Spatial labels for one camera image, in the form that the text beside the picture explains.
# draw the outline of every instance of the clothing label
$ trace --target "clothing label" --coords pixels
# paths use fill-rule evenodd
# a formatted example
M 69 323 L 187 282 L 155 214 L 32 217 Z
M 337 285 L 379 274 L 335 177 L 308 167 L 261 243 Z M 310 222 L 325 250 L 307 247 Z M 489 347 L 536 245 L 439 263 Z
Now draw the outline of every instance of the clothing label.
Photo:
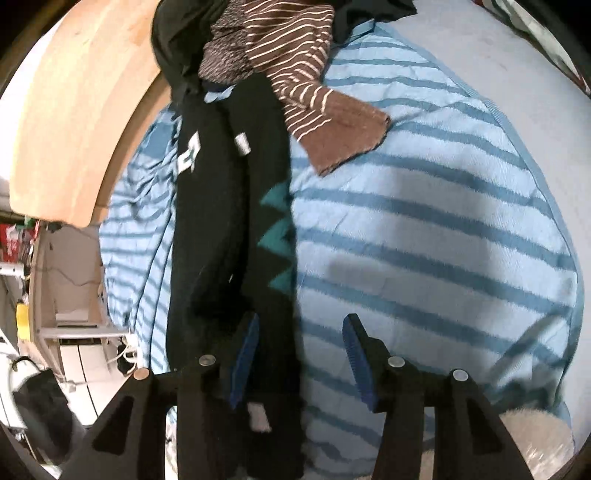
M 271 431 L 271 425 L 269 425 L 263 404 L 249 402 L 246 404 L 246 407 L 248 408 L 248 413 L 251 415 L 251 430 L 253 432 L 269 433 Z
M 248 139 L 246 138 L 246 133 L 237 135 L 234 141 L 236 142 L 236 146 L 238 147 L 240 155 L 248 155 L 251 152 L 251 146 L 248 143 Z
M 184 172 L 191 167 L 191 172 L 195 170 L 195 158 L 197 153 L 201 150 L 201 142 L 199 141 L 199 132 L 195 132 L 189 139 L 187 151 L 180 154 L 177 158 L 178 173 Z

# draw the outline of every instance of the silver rivet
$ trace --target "silver rivet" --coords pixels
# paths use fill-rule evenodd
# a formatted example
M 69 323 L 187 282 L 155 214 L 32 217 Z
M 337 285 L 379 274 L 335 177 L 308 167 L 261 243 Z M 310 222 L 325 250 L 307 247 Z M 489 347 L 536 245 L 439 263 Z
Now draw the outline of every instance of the silver rivet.
M 455 378 L 458 382 L 465 382 L 466 380 L 468 380 L 468 374 L 464 372 L 464 370 L 454 370 L 453 378 Z
M 391 356 L 390 358 L 388 358 L 388 365 L 394 368 L 404 367 L 405 363 L 406 362 L 404 361 L 404 358 L 402 358 L 401 356 Z
M 199 365 L 202 367 L 209 367 L 216 362 L 216 358 L 213 355 L 202 355 L 199 357 Z
M 134 372 L 134 378 L 136 380 L 145 380 L 150 376 L 150 371 L 147 368 L 138 368 Z

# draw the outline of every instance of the striped blanket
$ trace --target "striped blanket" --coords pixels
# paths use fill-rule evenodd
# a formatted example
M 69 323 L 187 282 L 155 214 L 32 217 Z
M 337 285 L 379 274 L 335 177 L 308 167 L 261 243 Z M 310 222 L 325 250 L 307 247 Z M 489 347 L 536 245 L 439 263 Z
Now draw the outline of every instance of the striped blanket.
M 560 413 L 582 278 L 509 122 L 385 24 L 361 25 L 333 49 L 324 82 L 383 109 L 392 127 L 376 150 L 326 177 L 292 140 L 306 478 L 354 478 L 375 463 L 384 417 L 353 382 L 340 332 L 351 312 L 424 370 L 468 370 L 501 410 Z M 155 372 L 168 368 L 178 122 L 164 110 L 148 131 L 100 229 L 110 315 L 139 333 Z

